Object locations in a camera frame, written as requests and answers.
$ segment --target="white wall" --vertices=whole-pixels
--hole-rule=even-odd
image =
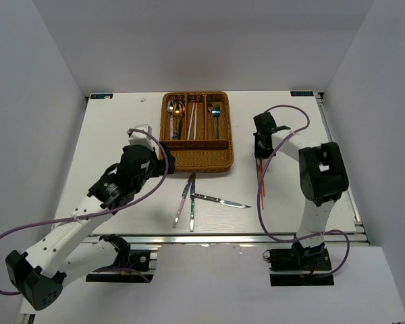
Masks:
[[[0,0],[0,234],[54,215],[84,114],[84,97],[31,0]],[[0,242],[0,288],[15,291],[5,256],[47,228]],[[0,296],[0,323],[20,297]]]
[[[373,0],[34,0],[84,94],[324,91]]]
[[[375,1],[325,98],[364,226],[405,308],[405,1]]]

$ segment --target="white table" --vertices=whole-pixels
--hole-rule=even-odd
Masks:
[[[260,234],[257,217],[257,179],[253,157],[253,117],[269,107],[296,105],[310,116],[310,127],[301,134],[327,142],[327,134],[314,97],[291,97],[283,92],[227,92],[231,108],[235,161],[226,173],[199,173],[196,192],[253,206],[234,209],[196,200],[195,234]],[[56,217],[68,217],[87,190],[104,170],[117,163],[127,145],[126,130],[150,124],[159,137],[161,101],[164,93],[115,93],[112,99],[89,100],[72,166],[57,209]],[[305,118],[297,111],[273,111],[279,126],[299,128]],[[100,226],[95,234],[189,234],[190,203],[186,202],[177,228],[173,218],[189,173],[169,176],[164,185],[145,201],[118,213]],[[149,180],[142,192],[158,181]],[[265,178],[265,223],[271,232],[294,233],[300,225],[304,197],[299,185],[298,164],[278,154]],[[344,194],[329,218],[327,230],[354,232],[354,211]]]

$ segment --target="white tabletop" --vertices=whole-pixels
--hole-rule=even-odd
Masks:
[[[67,217],[79,205],[88,189],[104,170],[119,162],[127,145],[126,130],[138,124],[150,124],[159,137],[161,102],[164,93],[115,93],[112,99],[89,100],[69,176],[56,217]],[[296,105],[310,116],[310,127],[301,134],[311,140],[327,142],[327,134],[314,97],[291,97],[283,92],[227,92],[231,110],[234,164],[226,173],[198,173],[196,192],[238,203],[250,209],[235,209],[213,202],[196,200],[195,234],[262,233],[257,217],[257,178],[253,156],[253,117],[269,107]],[[297,111],[279,108],[273,111],[279,126],[296,129],[305,124]],[[118,213],[98,227],[96,234],[189,234],[190,201],[184,205],[177,228],[172,228],[182,190],[189,173],[169,176],[145,201]],[[148,192],[158,179],[142,189]],[[265,224],[271,232],[294,233],[302,218],[304,197],[299,184],[298,164],[278,154],[265,177]],[[346,195],[331,212],[327,229],[354,232],[354,211]]]
[[[147,283],[93,283],[66,287],[36,312],[34,324],[146,323],[397,323],[405,321],[392,273],[378,247],[351,248],[344,268],[326,287],[271,287],[266,248],[163,246]],[[339,264],[345,247],[329,247]]]

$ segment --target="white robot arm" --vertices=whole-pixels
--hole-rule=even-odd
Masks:
[[[269,112],[254,117],[254,122],[254,154],[258,159],[268,158],[273,148],[291,135],[289,127],[278,127]],[[279,151],[298,162],[300,187],[306,199],[296,237],[323,233],[332,208],[349,184],[339,146],[334,142],[321,144],[294,134]],[[298,267],[308,267],[323,254],[324,236],[301,240],[293,244],[293,251],[288,255],[297,257]]]
[[[136,126],[151,134],[148,125]],[[104,236],[100,242],[76,255],[70,255],[87,236],[113,217],[107,214],[84,219],[84,215],[128,204],[149,178],[165,172],[165,160],[159,160],[150,138],[139,132],[128,132],[129,145],[123,148],[120,163],[107,168],[88,189],[71,216],[76,221],[60,223],[41,241],[23,253],[14,250],[6,258],[12,284],[37,311],[48,307],[62,289],[79,277],[101,267],[128,267],[130,246],[116,235]],[[175,159],[161,143],[169,161],[168,173],[175,170]]]

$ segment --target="cutlery tray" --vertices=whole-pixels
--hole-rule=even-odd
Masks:
[[[170,139],[170,114],[168,101],[181,101],[185,105],[182,118],[182,133],[179,139]],[[196,139],[194,140],[194,118],[192,106],[196,103]],[[219,139],[214,131],[215,118],[211,112],[216,105],[221,115],[218,117]],[[173,129],[178,129],[180,119],[173,118]],[[176,172],[225,172],[234,162],[230,104],[224,92],[171,92],[163,96],[161,110],[161,136],[175,157]]]

